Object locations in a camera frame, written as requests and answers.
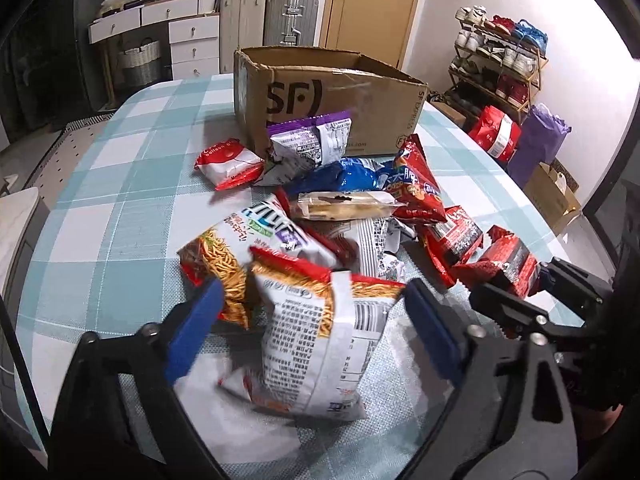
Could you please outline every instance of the white wall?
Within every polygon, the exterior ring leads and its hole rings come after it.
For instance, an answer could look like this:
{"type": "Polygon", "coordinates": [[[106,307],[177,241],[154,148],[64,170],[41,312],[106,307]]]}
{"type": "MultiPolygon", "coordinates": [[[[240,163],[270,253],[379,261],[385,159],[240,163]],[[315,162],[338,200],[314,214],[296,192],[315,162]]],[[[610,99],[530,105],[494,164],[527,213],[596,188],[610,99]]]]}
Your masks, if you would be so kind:
{"type": "Polygon", "coordinates": [[[549,64],[537,102],[573,127],[558,153],[585,204],[617,153],[635,109],[640,64],[594,0],[426,0],[404,68],[430,87],[451,85],[448,65],[460,30],[456,9],[480,4],[491,16],[527,19],[549,36],[549,64]]]}

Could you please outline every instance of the checkered tablecloth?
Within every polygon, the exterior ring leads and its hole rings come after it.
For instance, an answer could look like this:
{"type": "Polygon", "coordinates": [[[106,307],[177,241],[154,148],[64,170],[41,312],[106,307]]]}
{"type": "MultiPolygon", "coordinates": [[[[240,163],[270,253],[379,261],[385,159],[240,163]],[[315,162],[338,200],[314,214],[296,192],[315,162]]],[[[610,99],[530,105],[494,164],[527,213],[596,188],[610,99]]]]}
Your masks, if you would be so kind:
{"type": "MultiPolygon", "coordinates": [[[[484,231],[493,224],[514,231],[541,260],[566,259],[521,190],[445,116],[425,105],[417,131],[446,205],[463,206],[484,231]]],[[[18,315],[18,338],[49,424],[79,336],[87,330],[131,334],[162,320],[185,299],[178,248],[264,196],[248,187],[214,192],[193,171],[201,150],[230,136],[242,139],[231,75],[160,83],[124,103],[80,160],[40,235],[18,315]]],[[[422,275],[417,244],[399,256],[411,278],[422,275]]],[[[536,303],[555,322],[577,322],[544,294],[536,303]]],[[[457,284],[444,301],[478,322],[467,296],[457,284]]],[[[259,358],[259,341],[257,332],[218,324],[176,385],[194,426],[232,478],[392,478],[450,391],[402,303],[391,311],[360,383],[369,418],[351,424],[255,413],[220,391],[223,374],[259,358]]],[[[158,455],[144,428],[139,439],[149,455],[158,455]]]]}

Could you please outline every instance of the wooden door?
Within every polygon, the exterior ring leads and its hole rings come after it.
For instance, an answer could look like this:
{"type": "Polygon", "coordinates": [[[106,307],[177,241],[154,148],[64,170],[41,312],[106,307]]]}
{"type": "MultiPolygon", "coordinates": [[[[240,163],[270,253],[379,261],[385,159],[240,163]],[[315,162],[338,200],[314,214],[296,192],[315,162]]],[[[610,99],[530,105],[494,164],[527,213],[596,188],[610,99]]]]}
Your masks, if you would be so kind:
{"type": "Polygon", "coordinates": [[[414,0],[333,0],[326,47],[398,66],[413,8],[414,0]]]}

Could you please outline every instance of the white suitcase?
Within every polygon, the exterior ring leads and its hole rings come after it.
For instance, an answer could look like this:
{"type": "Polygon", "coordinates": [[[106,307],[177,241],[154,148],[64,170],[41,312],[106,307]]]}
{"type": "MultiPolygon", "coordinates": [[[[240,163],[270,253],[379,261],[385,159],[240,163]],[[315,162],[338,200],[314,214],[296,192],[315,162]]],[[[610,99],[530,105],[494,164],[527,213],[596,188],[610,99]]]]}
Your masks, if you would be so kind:
{"type": "Polygon", "coordinates": [[[266,0],[220,1],[220,73],[234,71],[237,48],[262,46],[266,0]]]}

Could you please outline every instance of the small cardboard box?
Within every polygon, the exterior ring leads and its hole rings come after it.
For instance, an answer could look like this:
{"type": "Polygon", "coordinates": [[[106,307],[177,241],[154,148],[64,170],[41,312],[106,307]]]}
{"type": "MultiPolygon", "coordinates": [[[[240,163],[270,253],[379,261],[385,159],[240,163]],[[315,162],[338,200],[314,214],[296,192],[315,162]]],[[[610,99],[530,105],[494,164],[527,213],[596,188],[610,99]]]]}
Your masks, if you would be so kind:
{"type": "Polygon", "coordinates": [[[427,85],[357,52],[262,46],[236,50],[236,119],[264,156],[267,126],[349,110],[347,155],[395,153],[414,132],[427,85]]]}
{"type": "Polygon", "coordinates": [[[454,110],[446,103],[431,103],[434,108],[441,111],[445,117],[449,118],[457,127],[462,128],[465,125],[466,117],[459,111],[454,110]]]}
{"type": "Polygon", "coordinates": [[[562,194],[556,186],[556,178],[556,170],[540,163],[527,182],[524,193],[558,236],[580,214],[580,203],[568,187],[562,194]]]}

